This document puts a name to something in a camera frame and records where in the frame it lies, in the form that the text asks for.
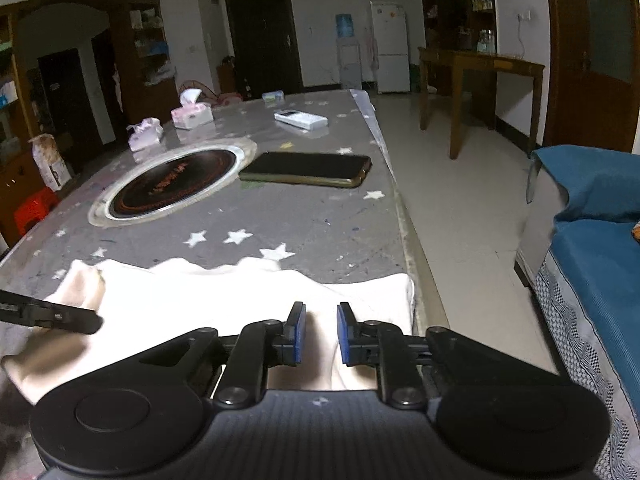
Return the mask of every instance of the refrigerator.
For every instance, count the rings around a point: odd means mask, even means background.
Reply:
[[[410,92],[404,9],[395,3],[371,2],[369,16],[373,43],[372,70],[378,93]]]

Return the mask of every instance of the red stool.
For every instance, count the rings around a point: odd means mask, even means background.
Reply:
[[[14,212],[14,220],[20,236],[27,234],[29,229],[47,216],[49,211],[59,203],[60,200],[56,194],[48,187],[44,187],[22,202]]]

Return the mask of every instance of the table leg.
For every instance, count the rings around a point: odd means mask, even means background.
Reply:
[[[427,129],[427,111],[429,105],[429,65],[420,62],[420,129]]]
[[[462,121],[462,78],[464,69],[457,63],[453,63],[453,100],[451,104],[451,139],[449,145],[449,158],[458,158],[460,148],[462,148],[462,132],[460,131]]]
[[[529,132],[529,142],[527,143],[527,155],[536,147],[536,137],[538,136],[538,125],[540,124],[540,103],[542,102],[542,74],[533,78],[533,101],[531,103],[531,130]]]

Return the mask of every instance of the power outlet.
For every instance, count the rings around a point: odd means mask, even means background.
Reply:
[[[518,21],[519,22],[530,22],[531,21],[531,9],[527,9],[524,12],[518,13]]]

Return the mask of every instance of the dark entrance door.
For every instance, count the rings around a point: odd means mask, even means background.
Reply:
[[[98,78],[104,103],[107,106],[107,113],[111,121],[113,133],[120,142],[127,142],[129,134],[127,132],[127,121],[120,102],[116,95],[116,81],[113,79],[116,67],[116,55],[111,42],[111,29],[106,29],[91,40],[94,50],[95,67],[98,69]]]
[[[38,65],[56,133],[71,134],[71,164],[79,170],[102,152],[102,140],[86,94],[78,51],[64,50],[40,57]]]
[[[549,0],[545,144],[630,152],[640,104],[638,0]]]
[[[247,98],[274,90],[302,91],[291,0],[225,1],[239,91],[244,91],[244,80]]]

